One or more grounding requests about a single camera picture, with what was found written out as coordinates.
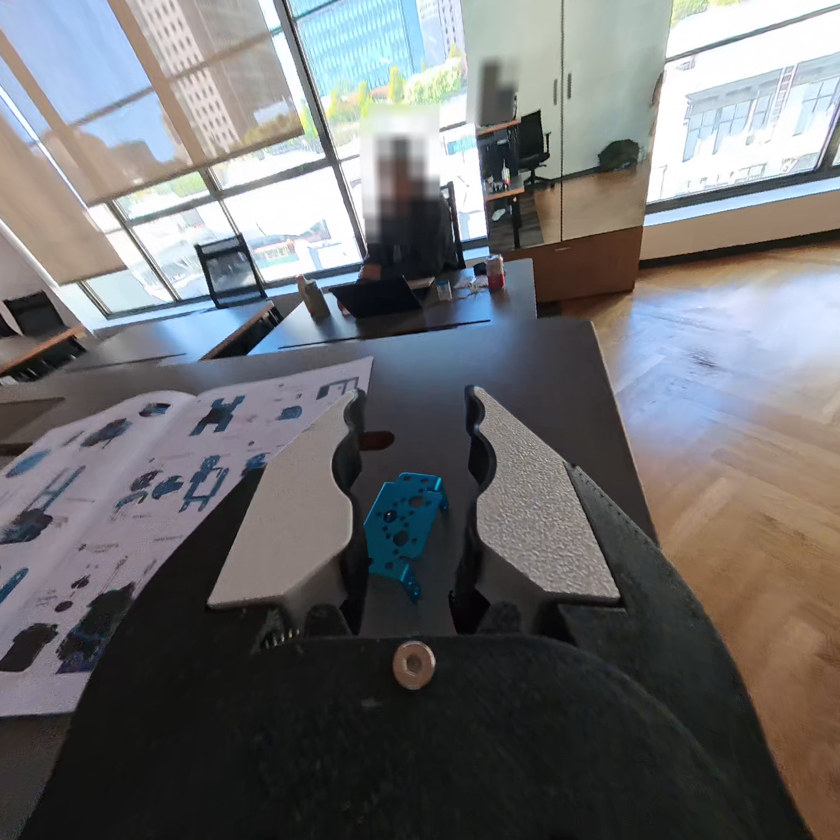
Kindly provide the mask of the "small beige roller blind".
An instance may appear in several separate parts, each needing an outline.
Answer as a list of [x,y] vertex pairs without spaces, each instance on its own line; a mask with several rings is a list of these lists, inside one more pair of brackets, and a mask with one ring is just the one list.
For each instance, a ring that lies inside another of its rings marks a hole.
[[1,217],[57,285],[126,270],[107,236],[48,157],[2,106]]

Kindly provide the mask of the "dark desk with laptop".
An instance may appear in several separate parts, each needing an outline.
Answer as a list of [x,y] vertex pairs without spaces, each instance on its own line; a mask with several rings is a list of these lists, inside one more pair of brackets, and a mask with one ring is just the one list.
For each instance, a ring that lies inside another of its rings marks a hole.
[[435,288],[430,287],[418,310],[362,319],[344,312],[336,298],[338,291],[355,288],[355,283],[326,287],[323,295],[329,306],[329,318],[313,320],[301,303],[248,355],[254,358],[328,343],[376,340],[472,324],[535,320],[537,299],[532,260],[505,262],[504,269],[505,286],[501,290],[490,291],[487,279],[476,278],[472,269],[460,270],[446,276],[452,291],[450,301],[439,300]]

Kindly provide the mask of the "open instruction manual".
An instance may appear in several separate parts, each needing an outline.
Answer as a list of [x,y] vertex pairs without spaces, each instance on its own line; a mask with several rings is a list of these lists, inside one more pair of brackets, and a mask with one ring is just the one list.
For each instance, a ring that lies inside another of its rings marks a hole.
[[367,391],[372,368],[367,356],[141,394],[53,428],[2,468],[2,718],[73,712],[163,562],[248,473]]

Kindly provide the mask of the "beige carton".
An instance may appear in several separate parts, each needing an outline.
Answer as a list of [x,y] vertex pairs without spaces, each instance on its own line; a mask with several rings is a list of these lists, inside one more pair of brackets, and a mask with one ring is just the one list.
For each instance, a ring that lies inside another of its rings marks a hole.
[[308,311],[311,319],[320,322],[331,318],[329,305],[318,283],[304,275],[297,276],[297,289],[301,302]]

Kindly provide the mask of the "dark grey desk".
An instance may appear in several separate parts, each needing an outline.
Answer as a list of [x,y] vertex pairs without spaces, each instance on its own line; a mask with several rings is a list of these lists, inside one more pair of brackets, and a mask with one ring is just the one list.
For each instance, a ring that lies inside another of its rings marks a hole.
[[[197,394],[213,386],[267,385],[271,377],[373,357],[364,407],[365,432],[395,442],[362,454],[352,492],[363,511],[384,480],[405,468],[428,469],[444,479],[451,510],[434,525],[420,561],[423,599],[410,605],[395,582],[371,577],[361,639],[398,635],[453,635],[448,593],[465,544],[468,509],[477,483],[468,472],[468,385],[482,386],[545,443],[583,470],[649,537],[655,530],[639,483],[613,389],[594,329],[588,322],[551,318],[508,325],[465,327],[399,337],[332,343],[233,360],[154,368],[125,365],[111,371],[57,375],[16,386],[2,410],[17,403],[54,403],[50,412],[17,430],[21,449],[45,431],[110,408],[145,392]],[[15,838],[93,838],[117,806],[117,782],[129,747],[162,736],[181,701],[172,683],[180,668],[202,668],[236,688],[246,665],[277,664],[297,652],[295,642],[259,651],[267,634],[280,635],[269,608],[212,612],[212,584],[259,483],[241,479],[220,509],[155,572],[93,672],[74,714],[14,717],[2,724],[2,807],[27,820]]]

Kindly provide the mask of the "dark desk with wooden edge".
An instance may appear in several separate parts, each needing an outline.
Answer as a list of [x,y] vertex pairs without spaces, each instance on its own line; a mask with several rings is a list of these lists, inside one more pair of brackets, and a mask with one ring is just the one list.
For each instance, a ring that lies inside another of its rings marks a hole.
[[183,364],[247,354],[281,321],[273,300],[138,322],[97,343],[63,374],[127,364]]

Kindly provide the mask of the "blue metal bracket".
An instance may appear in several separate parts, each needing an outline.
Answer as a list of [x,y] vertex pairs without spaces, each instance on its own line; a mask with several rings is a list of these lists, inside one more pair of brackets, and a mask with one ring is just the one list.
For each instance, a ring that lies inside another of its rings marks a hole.
[[423,590],[415,565],[437,515],[447,510],[440,476],[403,472],[385,482],[364,521],[370,574],[398,583],[409,601],[418,603]]

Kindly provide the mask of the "large beige roller blind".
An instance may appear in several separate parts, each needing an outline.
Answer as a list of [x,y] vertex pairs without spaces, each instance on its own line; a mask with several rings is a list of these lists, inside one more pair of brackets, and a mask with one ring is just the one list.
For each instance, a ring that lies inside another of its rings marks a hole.
[[1,3],[2,119],[88,204],[303,135],[257,1]]

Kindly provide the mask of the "mirrored cabinet with wooden base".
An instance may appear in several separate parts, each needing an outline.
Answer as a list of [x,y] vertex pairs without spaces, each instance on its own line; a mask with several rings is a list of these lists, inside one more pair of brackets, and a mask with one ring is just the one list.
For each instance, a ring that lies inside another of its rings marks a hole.
[[634,288],[672,2],[463,2],[490,250],[541,303]]

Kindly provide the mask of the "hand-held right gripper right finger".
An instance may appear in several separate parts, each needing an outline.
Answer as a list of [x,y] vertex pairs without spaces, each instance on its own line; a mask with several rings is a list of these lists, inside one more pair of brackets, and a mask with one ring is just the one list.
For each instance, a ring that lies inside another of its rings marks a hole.
[[538,633],[560,604],[618,607],[622,598],[571,464],[478,385],[465,389],[468,469],[477,483],[450,591],[457,634],[494,605]]

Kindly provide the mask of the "black mesh chair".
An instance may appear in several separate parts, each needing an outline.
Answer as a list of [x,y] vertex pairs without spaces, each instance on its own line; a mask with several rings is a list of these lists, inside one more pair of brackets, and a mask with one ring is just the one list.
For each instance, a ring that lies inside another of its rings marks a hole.
[[194,244],[194,249],[216,309],[268,300],[255,260],[242,234],[211,243]]

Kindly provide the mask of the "black laptop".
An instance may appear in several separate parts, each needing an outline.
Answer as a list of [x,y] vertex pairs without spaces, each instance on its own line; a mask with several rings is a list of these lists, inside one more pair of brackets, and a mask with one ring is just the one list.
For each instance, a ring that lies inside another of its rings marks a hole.
[[340,306],[358,320],[419,312],[424,308],[402,276],[346,283],[331,287],[330,291]]

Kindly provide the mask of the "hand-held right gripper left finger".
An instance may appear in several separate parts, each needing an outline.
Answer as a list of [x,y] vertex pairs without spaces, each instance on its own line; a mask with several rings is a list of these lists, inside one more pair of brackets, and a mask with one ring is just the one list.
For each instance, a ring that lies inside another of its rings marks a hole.
[[361,630],[370,557],[352,486],[361,473],[366,394],[353,389],[264,468],[207,599],[214,611],[275,607],[302,628],[330,606]]

